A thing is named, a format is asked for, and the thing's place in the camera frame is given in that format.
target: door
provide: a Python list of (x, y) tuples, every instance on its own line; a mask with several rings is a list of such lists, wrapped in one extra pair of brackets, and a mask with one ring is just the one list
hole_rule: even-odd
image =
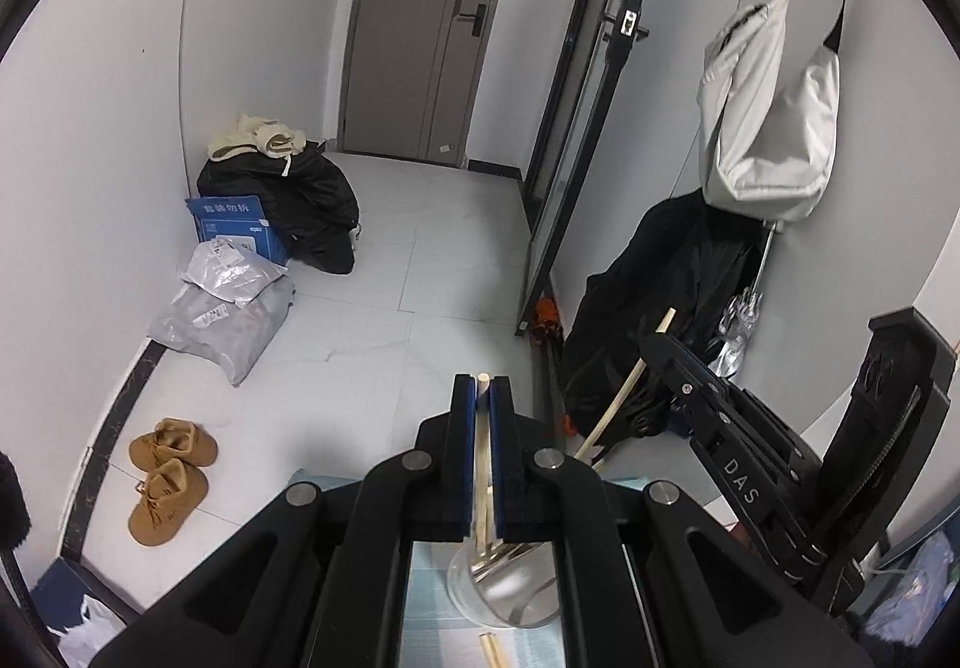
[(496, 0), (357, 0), (341, 148), (456, 164)]
[(604, 21), (606, 7), (607, 0), (574, 2), (523, 185), (523, 203), (531, 222), (536, 221), (536, 214), (544, 203), (550, 180), (556, 171), (560, 149), (573, 120), (573, 112), (586, 79), (593, 41)]
[(523, 291), (517, 313), (518, 335), (526, 330), (536, 301), (549, 279), (550, 267), (587, 176), (620, 72), (634, 43), (647, 35), (640, 27), (642, 1), (606, 0), (605, 19), (593, 34), (587, 72), (579, 89), (573, 118), (563, 138), (557, 167), (527, 248)]

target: white shoulder bag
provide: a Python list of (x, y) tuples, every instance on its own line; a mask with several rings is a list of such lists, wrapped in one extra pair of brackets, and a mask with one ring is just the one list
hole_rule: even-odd
[(797, 80), (776, 94), (789, 4), (771, 0), (733, 15), (707, 46), (697, 101), (707, 203), (797, 222), (819, 203), (833, 168), (843, 5)]

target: door lock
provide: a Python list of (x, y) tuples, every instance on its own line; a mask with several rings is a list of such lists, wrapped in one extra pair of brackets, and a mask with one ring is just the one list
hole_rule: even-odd
[(476, 13), (458, 13), (457, 18), (469, 18), (473, 20), (473, 29), (470, 30), (470, 34), (474, 37), (480, 37), (483, 34), (483, 22), (487, 17), (487, 6), (483, 3), (477, 5)]

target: door handle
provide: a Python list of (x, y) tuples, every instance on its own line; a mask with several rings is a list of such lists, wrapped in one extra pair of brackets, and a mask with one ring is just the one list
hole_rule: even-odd
[(473, 20), (473, 29), (470, 31), (474, 37), (480, 37), (483, 34), (483, 22), (487, 17), (487, 6), (483, 3), (477, 5), (476, 13), (457, 13), (457, 18), (469, 18)]

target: pair of shoes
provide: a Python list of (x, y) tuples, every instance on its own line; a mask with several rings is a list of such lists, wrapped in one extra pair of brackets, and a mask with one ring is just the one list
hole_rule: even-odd
[(193, 422), (161, 419), (152, 433), (130, 444), (130, 459), (147, 477), (136, 486), (140, 502), (127, 527), (137, 543), (160, 546), (206, 497), (209, 487), (199, 468), (217, 459), (217, 441)]

